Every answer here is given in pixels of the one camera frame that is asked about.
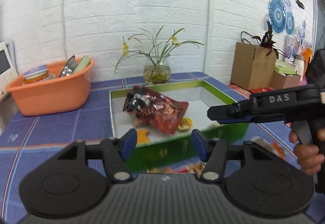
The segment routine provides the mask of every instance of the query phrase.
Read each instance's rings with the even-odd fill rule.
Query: blue tablecloth
[[[184,80],[206,80],[236,101],[245,97],[200,72],[173,74],[170,82]],[[86,142],[99,142],[111,136],[109,117],[109,91],[118,88],[131,88],[143,85],[142,77],[122,80],[109,80],[93,83],[87,102],[71,112],[25,117],[17,113],[0,136],[0,216],[8,223],[17,223],[26,211],[18,195],[21,179],[39,164],[53,156],[76,139]],[[250,124],[245,138],[238,142],[260,136],[269,142],[277,141],[287,149],[286,160],[297,167],[289,143],[288,128],[283,122]],[[99,161],[91,161],[89,166],[103,171]],[[237,162],[229,162],[227,173],[239,168]],[[316,195],[308,215],[317,223],[325,223],[325,197]]]

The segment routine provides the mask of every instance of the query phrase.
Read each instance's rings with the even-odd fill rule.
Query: orange tub
[[[91,58],[90,64],[76,74],[58,78],[65,64],[66,61],[60,61],[47,65],[49,73],[56,76],[53,80],[23,86],[23,76],[20,75],[6,86],[23,115],[70,111],[86,102],[90,91],[90,70],[95,60]]]

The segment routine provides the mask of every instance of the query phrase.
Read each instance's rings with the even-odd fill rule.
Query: plastic bag
[[[163,133],[174,134],[188,105],[149,88],[134,86],[127,93],[123,111],[135,116],[134,126],[150,124]]]

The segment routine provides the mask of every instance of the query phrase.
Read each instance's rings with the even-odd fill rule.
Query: finger
[[[317,137],[321,141],[325,141],[325,128],[322,128],[322,129],[317,131]]]
[[[318,154],[307,159],[298,159],[298,164],[301,165],[302,168],[313,168],[317,165],[323,164],[324,160],[324,155]]]
[[[290,134],[289,134],[289,141],[291,142],[291,143],[295,143],[295,142],[297,142],[298,141],[298,135],[297,135],[297,133],[295,133],[295,132],[290,132]]]
[[[302,145],[299,144],[294,148],[294,154],[299,159],[306,159],[313,155],[317,155],[320,152],[317,146],[315,145]]]
[[[312,176],[316,173],[318,173],[321,170],[321,165],[317,165],[313,168],[308,168],[308,169],[301,169],[306,175]]]

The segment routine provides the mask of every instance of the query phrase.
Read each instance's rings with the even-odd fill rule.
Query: white brick wall
[[[1,38],[15,42],[18,71],[51,60],[64,59],[62,0],[1,0]],[[113,73],[121,56],[122,37],[138,27],[155,33],[162,24],[161,38],[185,27],[179,39],[204,42],[208,0],[65,0],[66,44],[69,55],[95,58],[95,81],[137,76],[144,58],[132,58]],[[202,71],[205,47],[184,46],[170,58],[174,72]]]
[[[61,21],[62,0],[0,0],[1,38],[15,42],[18,71],[64,59]],[[185,45],[170,56],[173,72],[203,71],[229,83],[235,44],[246,30],[262,36],[269,0],[65,0],[66,44],[69,55],[89,54],[96,60],[95,81],[141,75],[144,58],[134,57],[114,66],[121,55],[122,37],[138,27],[156,32],[165,25],[160,38],[185,27],[179,40],[194,39],[209,46],[197,49]],[[307,22],[306,38],[311,39],[312,0],[300,0],[301,10],[291,0],[296,23]],[[210,24],[207,27],[208,7]],[[274,36],[283,49],[285,34]]]
[[[264,22],[269,0],[211,0],[209,46],[205,62],[205,72],[225,84],[230,83],[232,63],[236,42],[240,41],[241,31],[252,35],[264,35]],[[300,9],[295,0],[290,0],[296,25],[305,19],[307,23],[306,39],[312,38],[313,1],[300,0],[305,10]],[[274,35],[276,48],[284,49],[286,34]]]

